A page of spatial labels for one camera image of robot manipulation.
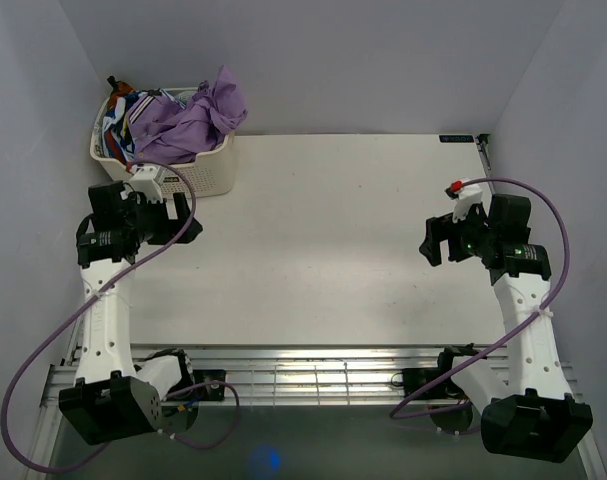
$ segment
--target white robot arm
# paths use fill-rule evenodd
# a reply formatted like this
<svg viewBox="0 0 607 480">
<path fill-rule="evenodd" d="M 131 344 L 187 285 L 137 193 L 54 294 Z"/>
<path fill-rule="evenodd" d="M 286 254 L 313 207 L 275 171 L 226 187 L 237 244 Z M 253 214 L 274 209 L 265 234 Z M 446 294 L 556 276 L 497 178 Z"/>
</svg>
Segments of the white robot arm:
<svg viewBox="0 0 607 480">
<path fill-rule="evenodd" d="M 134 271 L 99 292 L 134 262 L 142 243 L 166 244 L 191 215 L 185 196 L 174 194 L 178 218 L 169 218 L 162 181 L 159 167 L 145 166 L 135 171 L 128 184 L 90 187 L 93 213 L 77 231 L 85 298 L 97 296 L 98 300 L 85 315 L 75 383 L 61 391 L 59 408 L 90 445 L 158 430 L 163 418 L 161 400 L 171 389 L 194 384 L 189 358 L 181 350 L 168 350 L 142 366 L 134 365 L 129 325 Z M 87 233 L 90 222 L 94 231 Z M 193 241 L 202 230 L 192 218 L 178 243 Z"/>
<path fill-rule="evenodd" d="M 551 270 L 545 248 L 528 243 L 530 201 L 495 194 L 486 215 L 480 187 L 462 187 L 466 181 L 446 190 L 456 201 L 454 211 L 426 221 L 419 251 L 432 266 L 440 265 L 440 243 L 447 240 L 450 261 L 479 257 L 490 273 L 506 333 L 533 312 L 539 316 L 507 344 L 507 385 L 487 360 L 479 360 L 452 375 L 442 392 L 458 387 L 481 412 L 481 436 L 491 453 L 562 462 L 591 428 L 592 412 L 574 401 L 556 351 L 552 313 L 540 310 L 550 292 Z M 472 345 L 448 347 L 434 371 L 404 371 L 404 385 L 415 390 L 478 353 Z"/>
</svg>

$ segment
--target white plastic basket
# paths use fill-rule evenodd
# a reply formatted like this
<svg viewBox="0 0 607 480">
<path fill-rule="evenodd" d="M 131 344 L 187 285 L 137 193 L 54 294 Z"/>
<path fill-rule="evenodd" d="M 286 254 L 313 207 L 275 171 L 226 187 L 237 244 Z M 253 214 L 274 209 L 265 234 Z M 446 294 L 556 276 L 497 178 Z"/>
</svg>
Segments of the white plastic basket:
<svg viewBox="0 0 607 480">
<path fill-rule="evenodd" d="M 178 95 L 185 91 L 194 91 L 196 89 L 187 88 L 167 88 L 172 95 Z M 127 181 L 132 175 L 125 171 L 125 165 L 115 158 L 102 156 L 101 147 L 101 126 L 108 99 L 103 102 L 94 128 L 92 129 L 92 139 L 90 140 L 90 155 L 94 160 L 99 162 L 108 175 L 113 180 Z M 221 145 L 210 152 L 203 152 L 196 155 L 196 160 L 192 163 L 177 164 L 173 167 L 177 168 L 184 174 L 196 190 L 197 197 L 209 197 L 212 195 L 222 195 L 232 190 L 236 181 L 237 168 L 236 150 L 234 148 L 234 132 L 226 135 Z M 183 182 L 179 181 L 176 175 L 168 173 L 165 176 L 163 185 L 161 186 L 163 196 L 172 198 L 175 192 L 183 192 L 189 196 L 189 190 Z"/>
</svg>

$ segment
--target wire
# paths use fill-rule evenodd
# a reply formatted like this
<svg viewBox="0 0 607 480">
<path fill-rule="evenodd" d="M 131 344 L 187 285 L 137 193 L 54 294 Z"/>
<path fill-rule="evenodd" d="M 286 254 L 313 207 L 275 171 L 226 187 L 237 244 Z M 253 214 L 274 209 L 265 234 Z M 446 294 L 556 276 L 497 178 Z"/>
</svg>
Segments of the wire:
<svg viewBox="0 0 607 480">
<path fill-rule="evenodd" d="M 172 393 L 168 394 L 166 397 L 167 399 L 178 397 L 178 396 L 183 395 L 184 393 L 191 392 L 192 390 L 196 390 L 197 388 L 207 387 L 208 385 L 221 385 L 225 388 L 230 389 L 232 391 L 232 393 L 234 394 L 234 402 L 236 403 L 236 408 L 234 409 L 234 419 L 232 420 L 232 423 L 230 424 L 228 429 L 225 431 L 225 433 L 218 440 L 216 440 L 214 442 L 201 444 L 201 443 L 195 443 L 191 440 L 188 440 L 186 437 L 184 437 L 182 435 L 177 435 L 172 432 L 166 432 L 165 430 L 163 431 L 163 433 L 168 435 L 170 438 L 172 438 L 174 440 L 178 440 L 182 444 L 187 445 L 188 447 L 192 447 L 196 450 L 211 450 L 215 447 L 218 447 L 221 443 L 223 443 L 225 440 L 227 440 L 227 438 L 232 434 L 234 429 L 237 427 L 239 420 L 241 419 L 241 409 L 240 409 L 241 403 L 239 400 L 238 392 L 236 391 L 234 386 L 230 383 L 222 382 L 220 380 L 211 380 L 209 382 L 197 383 L 196 385 L 182 388 L 181 390 L 177 390 L 176 392 L 172 392 Z"/>
<path fill-rule="evenodd" d="M 475 180 L 470 180 L 468 182 L 463 183 L 461 185 L 461 188 L 467 187 L 469 185 L 475 185 L 477 183 L 493 183 L 493 182 L 516 185 L 518 187 L 524 188 L 525 190 L 532 192 L 537 197 L 539 197 L 541 200 L 543 200 L 543 202 L 545 202 L 545 204 L 552 211 L 552 214 L 554 215 L 554 218 L 556 219 L 556 222 L 558 223 L 559 229 L 561 231 L 561 238 L 563 240 L 563 268 L 561 270 L 561 275 L 559 276 L 558 283 L 554 286 L 554 288 L 552 289 L 550 294 L 547 296 L 547 298 L 545 300 L 543 300 L 541 302 L 541 305 L 539 306 L 540 310 L 545 310 L 552 303 L 552 301 L 557 297 L 557 295 L 563 288 L 563 285 L 565 284 L 565 280 L 567 280 L 567 276 L 570 271 L 570 241 L 568 239 L 567 229 L 565 228 L 565 223 L 563 222 L 563 219 L 561 218 L 561 214 L 559 213 L 557 208 L 554 206 L 552 201 L 547 196 L 545 196 L 545 194 L 543 192 L 541 192 L 540 190 L 537 190 L 534 187 L 531 187 L 530 185 L 528 185 L 526 183 L 520 182 L 518 180 L 512 180 L 511 178 L 477 178 Z M 431 388 L 434 388 L 436 385 L 438 385 L 438 384 L 444 382 L 445 380 L 447 380 L 448 378 L 450 378 L 452 375 L 456 375 L 461 370 L 469 367 L 473 363 L 476 363 L 479 360 L 481 360 L 483 357 L 486 357 L 490 353 L 501 348 L 503 345 L 505 345 L 507 342 L 512 340 L 519 333 L 521 333 L 523 330 L 525 330 L 527 327 L 529 327 L 532 324 L 532 322 L 534 322 L 534 320 L 536 320 L 538 318 L 538 316 L 539 316 L 538 311 L 533 312 L 518 327 L 516 327 L 513 330 L 511 330 L 510 332 L 506 333 L 503 337 L 498 339 L 495 343 L 493 343 L 492 345 L 487 347 L 485 350 L 480 351 L 479 353 L 477 353 L 473 357 L 470 357 L 469 359 L 467 359 L 460 365 L 452 368 L 451 370 L 447 371 L 443 375 L 435 378 L 431 382 L 423 385 L 418 390 L 415 390 L 414 392 L 412 392 L 410 395 L 408 395 L 403 400 L 401 400 L 401 402 L 396 407 L 394 407 L 392 409 L 392 411 L 390 411 L 390 414 L 389 414 L 390 418 L 392 418 L 393 420 L 401 420 L 401 419 L 406 419 L 406 418 L 417 418 L 417 417 L 423 417 L 426 415 L 433 415 L 435 413 L 443 413 L 441 411 L 436 411 L 436 412 L 415 412 L 415 413 L 406 413 L 406 414 L 398 415 L 398 413 L 403 409 L 403 407 L 405 407 L 412 400 L 415 400 L 417 397 L 419 397 L 423 393 L 427 392 Z"/>
<path fill-rule="evenodd" d="M 157 165 L 159 167 L 168 169 L 174 175 L 179 177 L 185 183 L 185 185 L 187 186 L 187 188 L 190 192 L 190 196 L 192 199 L 190 215 L 188 216 L 185 224 L 181 227 L 181 229 L 178 231 L 178 233 L 170 239 L 169 242 L 167 242 L 161 248 L 150 253 L 149 255 L 143 257 L 138 262 L 133 263 L 132 265 L 127 267 L 125 270 L 116 274 L 110 280 L 105 282 L 105 284 L 99 289 L 99 293 L 106 292 L 107 290 L 109 290 L 112 287 L 112 285 L 115 285 L 116 282 L 118 282 L 123 277 L 125 277 L 126 275 L 131 273 L 133 270 L 136 270 L 140 266 L 145 265 L 147 262 L 158 257 L 163 252 L 165 252 L 168 248 L 170 248 L 172 245 L 174 245 L 179 240 L 179 238 L 181 238 L 181 236 L 187 231 L 187 229 L 189 228 L 189 226 L 192 222 L 193 215 L 194 215 L 194 213 L 196 213 L 196 192 L 194 191 L 194 188 L 192 187 L 192 185 L 190 185 L 190 183 L 187 181 L 187 178 L 185 178 L 185 176 L 180 172 L 180 170 L 178 170 L 170 165 L 165 165 L 161 162 L 157 162 L 155 160 L 137 161 L 136 163 Z M 43 343 L 41 343 L 38 347 L 36 347 L 36 349 L 30 354 L 30 356 L 21 364 L 21 366 L 19 366 L 18 370 L 16 371 L 16 373 L 10 380 L 7 390 L 5 391 L 5 395 L 3 396 L 3 401 L 1 403 L 1 418 L 0 418 L 1 436 L 3 437 L 3 443 L 5 444 L 6 448 L 8 449 L 8 451 L 10 452 L 10 454 L 12 454 L 12 456 L 14 458 L 16 458 L 19 462 L 21 462 L 26 467 L 28 467 L 32 470 L 35 470 L 37 472 L 47 473 L 47 474 L 60 474 L 60 473 L 72 472 L 74 470 L 77 470 L 77 469 L 83 467 L 90 461 L 92 461 L 94 458 L 96 458 L 98 455 L 100 455 L 109 445 L 109 443 L 105 443 L 105 444 L 101 445 L 98 449 L 96 449 L 94 452 L 92 452 L 88 457 L 84 458 L 83 460 L 81 460 L 73 465 L 68 465 L 65 467 L 49 467 L 46 465 L 39 465 L 37 463 L 34 463 L 29 458 L 27 458 L 25 455 L 23 455 L 18 450 L 18 448 L 16 447 L 14 442 L 12 441 L 12 438 L 10 437 L 9 427 L 8 427 L 8 410 L 9 410 L 9 406 L 10 406 L 10 400 L 12 398 L 12 394 L 14 393 L 16 385 L 18 384 L 18 382 L 21 379 L 21 377 L 23 376 L 23 374 L 26 372 L 26 370 L 29 368 L 29 366 L 34 362 L 34 360 L 36 360 L 36 358 L 41 353 L 43 353 L 43 351 L 59 335 L 61 335 L 61 333 L 63 333 L 65 331 L 65 329 L 67 329 L 76 320 L 78 320 L 81 317 L 81 315 L 83 315 L 98 300 L 99 300 L 99 297 L 97 295 L 93 295 L 92 297 L 90 297 L 83 305 L 81 305 L 81 307 L 78 310 L 76 310 L 72 315 L 70 315 L 70 317 L 67 320 L 65 320 L 58 328 L 56 328 L 56 330 L 54 330 L 52 332 L 52 334 L 43 341 Z M 239 405 L 238 398 L 237 398 L 236 404 L 237 404 L 237 410 L 238 410 L 238 405 Z"/>
</svg>

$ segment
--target white tabletop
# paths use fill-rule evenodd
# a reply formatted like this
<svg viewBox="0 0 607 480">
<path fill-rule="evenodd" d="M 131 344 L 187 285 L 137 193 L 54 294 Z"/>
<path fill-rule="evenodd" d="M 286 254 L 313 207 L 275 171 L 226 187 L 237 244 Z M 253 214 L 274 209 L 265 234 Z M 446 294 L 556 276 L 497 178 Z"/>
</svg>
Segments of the white tabletop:
<svg viewBox="0 0 607 480">
<path fill-rule="evenodd" d="M 478 259 L 445 254 L 432 268 L 418 252 L 425 220 L 452 211 L 443 190 L 484 176 L 474 144 L 301 135 L 237 137 L 236 148 L 234 189 L 199 199 L 201 236 L 137 272 L 132 343 L 425 345 L 503 333 Z"/>
</svg>

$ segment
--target metal bar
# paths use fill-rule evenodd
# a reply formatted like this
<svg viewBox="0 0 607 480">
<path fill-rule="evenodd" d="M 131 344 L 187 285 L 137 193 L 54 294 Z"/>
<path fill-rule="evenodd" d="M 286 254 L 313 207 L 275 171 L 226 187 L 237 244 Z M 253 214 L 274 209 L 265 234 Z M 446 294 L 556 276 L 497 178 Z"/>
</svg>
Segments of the metal bar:
<svg viewBox="0 0 607 480">
<path fill-rule="evenodd" d="M 39 465 L 50 464 L 62 418 L 58 404 L 41 406 L 29 455 L 33 462 Z M 23 480 L 44 480 L 45 478 L 47 478 L 46 474 L 27 468 L 23 474 Z"/>
<path fill-rule="evenodd" d="M 242 404 L 277 407 L 394 405 L 403 397 L 403 389 L 392 386 L 392 376 L 403 368 L 435 366 L 442 349 L 442 346 L 435 345 L 349 349 L 187 347 L 186 351 L 196 369 L 225 369 L 226 379 L 236 387 Z M 147 346 L 134 347 L 132 355 L 135 359 L 142 359 L 154 351 Z M 500 349 L 490 356 L 488 362 L 499 378 L 507 382 L 506 354 L 505 349 Z M 56 404 L 58 392 L 73 383 L 75 365 L 51 369 L 44 405 Z M 571 368 L 569 365 L 563 367 L 570 386 L 580 399 Z M 220 404 L 231 405 L 232 398 L 228 396 Z"/>
</svg>

